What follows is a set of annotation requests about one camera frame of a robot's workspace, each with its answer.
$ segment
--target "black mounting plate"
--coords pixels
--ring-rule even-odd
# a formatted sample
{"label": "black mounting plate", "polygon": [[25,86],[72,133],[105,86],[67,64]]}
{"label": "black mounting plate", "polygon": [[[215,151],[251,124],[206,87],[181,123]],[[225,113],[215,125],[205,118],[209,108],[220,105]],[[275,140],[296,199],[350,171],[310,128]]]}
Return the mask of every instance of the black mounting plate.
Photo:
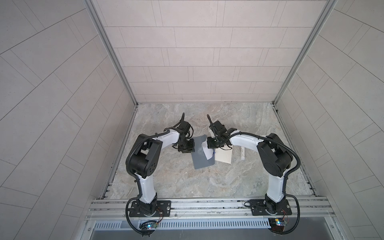
{"label": "black mounting plate", "polygon": [[[133,201],[131,205],[131,209],[129,211],[129,217],[160,217],[160,214],[158,211],[155,211],[155,213],[152,216],[146,216],[144,213],[139,211],[139,205],[137,204],[137,201]],[[170,216],[170,201],[157,201],[156,207],[160,208],[162,210],[162,216],[163,217],[169,217]]]}
{"label": "black mounting plate", "polygon": [[[250,205],[259,205],[262,206],[264,203],[264,199],[251,199],[249,200]],[[280,213],[277,213],[276,215],[284,215],[283,210],[285,211],[286,215],[292,215],[292,210],[291,207],[288,203],[288,200],[285,200],[285,203],[283,205],[283,208],[280,210]],[[256,209],[256,208],[251,208],[252,211],[252,216],[271,216],[273,217],[274,215],[269,214],[265,209]]]}

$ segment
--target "marble floor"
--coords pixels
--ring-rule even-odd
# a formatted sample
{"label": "marble floor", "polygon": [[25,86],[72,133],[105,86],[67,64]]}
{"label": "marble floor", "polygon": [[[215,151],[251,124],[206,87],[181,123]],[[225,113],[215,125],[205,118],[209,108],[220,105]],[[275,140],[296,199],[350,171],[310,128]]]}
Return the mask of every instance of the marble floor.
{"label": "marble floor", "polygon": [[[125,166],[137,136],[162,132],[165,127],[175,125],[183,112],[194,128],[194,136],[209,136],[206,117],[209,114],[213,122],[219,120],[227,129],[234,127],[258,135],[276,133],[288,143],[270,103],[141,104],[113,180],[110,199],[137,195],[134,178]],[[216,161],[213,166],[195,170],[190,154],[179,153],[169,146],[162,150],[153,176],[159,198],[264,196],[268,188],[268,173],[259,154],[246,149],[245,160],[241,160],[240,147],[233,147],[232,164]],[[286,192],[312,194],[300,169],[290,175]]]}

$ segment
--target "side wall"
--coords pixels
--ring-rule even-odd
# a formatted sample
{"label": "side wall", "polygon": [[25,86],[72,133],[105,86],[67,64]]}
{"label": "side wall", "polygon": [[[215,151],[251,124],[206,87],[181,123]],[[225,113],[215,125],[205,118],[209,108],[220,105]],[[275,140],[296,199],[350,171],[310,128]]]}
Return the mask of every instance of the side wall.
{"label": "side wall", "polygon": [[384,239],[384,2],[339,0],[277,103],[349,240]]}
{"label": "side wall", "polygon": [[144,103],[274,100],[326,1],[93,2]]}
{"label": "side wall", "polygon": [[71,239],[133,108],[81,0],[0,1],[0,238]]}

